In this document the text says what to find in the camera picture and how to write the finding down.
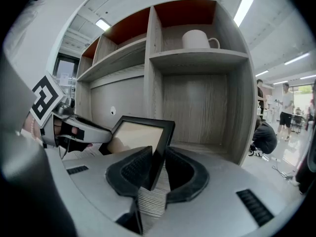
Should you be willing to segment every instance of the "bracelet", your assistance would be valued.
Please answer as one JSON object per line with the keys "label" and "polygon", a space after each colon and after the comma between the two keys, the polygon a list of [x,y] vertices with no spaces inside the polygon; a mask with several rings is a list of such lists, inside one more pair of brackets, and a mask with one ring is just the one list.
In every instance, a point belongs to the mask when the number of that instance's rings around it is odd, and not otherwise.
{"label": "bracelet", "polygon": [[32,135],[32,138],[37,140],[37,137],[35,136],[34,134],[34,123],[35,123],[35,118],[32,118],[32,122],[31,122],[31,135]]}

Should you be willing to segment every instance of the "mug handle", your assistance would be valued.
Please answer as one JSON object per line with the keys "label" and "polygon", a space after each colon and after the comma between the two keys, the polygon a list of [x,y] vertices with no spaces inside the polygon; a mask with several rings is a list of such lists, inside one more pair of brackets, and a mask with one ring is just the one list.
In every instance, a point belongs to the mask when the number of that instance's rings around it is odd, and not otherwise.
{"label": "mug handle", "polygon": [[208,41],[210,41],[210,40],[213,40],[213,41],[215,41],[215,42],[217,43],[217,48],[218,48],[218,49],[221,48],[221,46],[220,46],[220,44],[219,44],[219,41],[218,41],[216,38],[210,38],[210,39],[208,39]]}

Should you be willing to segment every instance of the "white mug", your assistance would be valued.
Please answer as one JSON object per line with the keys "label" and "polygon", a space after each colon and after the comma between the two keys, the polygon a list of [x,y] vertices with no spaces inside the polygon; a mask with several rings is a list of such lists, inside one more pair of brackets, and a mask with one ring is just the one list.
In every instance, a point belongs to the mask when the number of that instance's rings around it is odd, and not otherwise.
{"label": "white mug", "polygon": [[200,30],[191,30],[182,36],[183,48],[210,48],[209,41],[213,40],[217,43],[217,48],[220,48],[219,41],[216,38],[207,39],[205,32]]}

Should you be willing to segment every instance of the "black tablet frame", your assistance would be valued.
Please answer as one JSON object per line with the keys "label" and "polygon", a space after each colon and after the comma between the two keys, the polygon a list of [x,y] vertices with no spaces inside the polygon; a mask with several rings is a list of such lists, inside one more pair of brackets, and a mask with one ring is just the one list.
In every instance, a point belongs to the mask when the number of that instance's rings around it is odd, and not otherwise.
{"label": "black tablet frame", "polygon": [[[174,121],[161,120],[161,119],[151,119],[151,118],[138,118],[131,116],[122,116],[116,125],[111,130],[112,134],[115,135],[118,128],[121,126],[123,122],[142,124],[147,126],[159,127],[162,128],[162,134],[158,141],[156,150],[153,154],[152,167],[150,170],[150,174],[144,184],[142,185],[147,190],[153,190],[156,186],[157,180],[159,178],[164,160],[165,160],[165,149],[170,145],[173,131],[175,128]],[[107,149],[108,144],[102,144],[99,151],[103,155],[111,154],[111,152]]]}

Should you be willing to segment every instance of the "ceiling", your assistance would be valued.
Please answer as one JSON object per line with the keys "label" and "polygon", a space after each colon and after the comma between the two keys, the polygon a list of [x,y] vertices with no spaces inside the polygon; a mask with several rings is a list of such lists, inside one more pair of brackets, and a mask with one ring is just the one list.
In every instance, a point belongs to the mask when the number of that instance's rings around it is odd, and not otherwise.
{"label": "ceiling", "polygon": [[[111,25],[153,4],[170,0],[89,0],[78,12],[64,36],[61,52],[80,57],[103,31],[95,25],[104,18]],[[217,0],[234,17],[240,0]],[[300,77],[316,74],[316,44],[308,26],[289,0],[254,0],[240,25],[251,52],[255,74],[265,84],[288,80],[291,84],[313,81]],[[284,65],[309,51],[310,56]]]}

